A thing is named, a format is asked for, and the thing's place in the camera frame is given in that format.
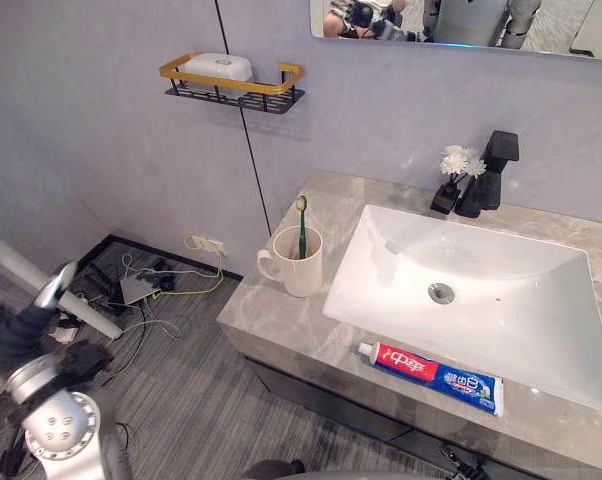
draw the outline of sink drain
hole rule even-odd
[[[445,283],[433,283],[428,287],[428,295],[436,303],[447,305],[454,300],[454,290]]]

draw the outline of cabinet door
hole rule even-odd
[[[410,453],[415,457],[419,457],[426,462],[432,463],[437,467],[454,473],[454,467],[452,464],[441,454],[439,447],[445,441],[439,438],[433,437],[427,433],[419,430],[412,430],[398,438],[391,440],[390,445],[397,447],[404,452]],[[461,460],[462,462],[475,467],[478,463],[481,463],[483,472],[488,476],[489,480],[538,480],[541,477],[527,474],[511,467],[507,467],[500,463],[497,463],[489,458],[481,456],[479,462],[479,456],[473,452],[465,450],[464,448],[448,445],[448,448]]]
[[[323,388],[250,359],[247,360],[257,376],[272,393],[337,423],[385,442],[409,429],[402,423],[356,405]]]

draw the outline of white pipe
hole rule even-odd
[[[49,277],[45,273],[1,239],[0,267],[12,274],[15,283],[32,294],[36,294],[49,280]],[[66,292],[61,297],[59,305],[85,323],[92,325],[107,337],[114,339],[122,333],[122,330],[114,323],[90,308],[70,292]]]

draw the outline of toothpaste cap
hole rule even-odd
[[[368,343],[359,344],[359,353],[370,358],[372,356],[372,345]]]

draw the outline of toothbrush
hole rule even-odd
[[[301,212],[301,229],[299,233],[299,259],[303,260],[306,254],[305,241],[305,209],[308,208],[308,199],[305,195],[299,195],[295,200],[297,210]]]

